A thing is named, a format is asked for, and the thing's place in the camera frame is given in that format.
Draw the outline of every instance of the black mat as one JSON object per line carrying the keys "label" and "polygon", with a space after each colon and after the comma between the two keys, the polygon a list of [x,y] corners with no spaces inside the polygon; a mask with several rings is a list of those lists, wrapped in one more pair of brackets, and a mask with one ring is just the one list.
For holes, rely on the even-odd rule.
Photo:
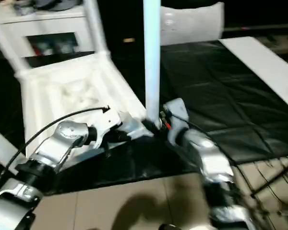
{"label": "black mat", "polygon": [[[144,103],[143,53],[113,53],[112,59]],[[43,65],[43,60],[36,65]],[[2,69],[0,75],[7,77],[5,72]],[[5,87],[0,94],[3,99],[6,90],[13,91]],[[161,104],[181,97],[190,120],[209,132],[238,163],[288,155],[288,106],[219,42],[162,47],[160,91]],[[11,102],[19,105],[19,93],[15,101],[6,99],[7,107],[12,106]],[[21,108],[18,106],[15,111],[18,121],[6,127],[19,130],[12,136],[21,136]],[[195,171],[162,141],[140,138],[111,150],[109,155],[99,155],[61,172],[52,192],[66,193]]]}

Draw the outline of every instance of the beige floor tile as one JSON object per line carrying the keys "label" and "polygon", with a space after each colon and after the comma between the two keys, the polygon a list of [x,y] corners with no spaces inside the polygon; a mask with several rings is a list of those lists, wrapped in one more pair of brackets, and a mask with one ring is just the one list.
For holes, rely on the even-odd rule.
{"label": "beige floor tile", "polygon": [[208,206],[196,173],[164,178],[173,224],[189,230],[207,225]]}
{"label": "beige floor tile", "polygon": [[288,230],[288,221],[286,220],[286,218],[279,216],[275,213],[270,214],[270,220],[272,221],[276,230]]}
{"label": "beige floor tile", "polygon": [[157,230],[171,223],[162,179],[79,192],[75,230]]}
{"label": "beige floor tile", "polygon": [[188,173],[178,176],[165,177],[165,186],[170,188],[175,185],[175,188],[201,188],[200,175],[198,173]]}
{"label": "beige floor tile", "polygon": [[31,230],[73,230],[77,193],[45,197],[35,209]]}

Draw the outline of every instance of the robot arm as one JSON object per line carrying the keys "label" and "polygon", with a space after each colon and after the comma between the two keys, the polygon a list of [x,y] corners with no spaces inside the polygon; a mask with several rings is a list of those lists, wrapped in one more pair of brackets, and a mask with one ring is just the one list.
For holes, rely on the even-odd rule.
{"label": "robot arm", "polygon": [[168,140],[189,164],[198,167],[210,208],[211,223],[217,229],[256,230],[247,208],[242,203],[239,189],[228,158],[205,133],[189,129],[187,110],[182,99],[165,105],[172,129]]}
{"label": "robot arm", "polygon": [[97,139],[94,127],[63,121],[45,139],[18,173],[0,189],[0,230],[28,230],[43,194],[67,160],[71,150]]}

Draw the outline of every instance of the white shelf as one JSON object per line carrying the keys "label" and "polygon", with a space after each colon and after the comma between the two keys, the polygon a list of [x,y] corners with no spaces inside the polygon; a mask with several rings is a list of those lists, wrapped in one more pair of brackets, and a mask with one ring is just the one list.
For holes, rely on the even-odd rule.
{"label": "white shelf", "polygon": [[84,17],[83,6],[76,6],[65,11],[37,11],[29,15],[19,16],[15,13],[15,10],[10,5],[3,6],[0,4],[1,24],[78,17]]}

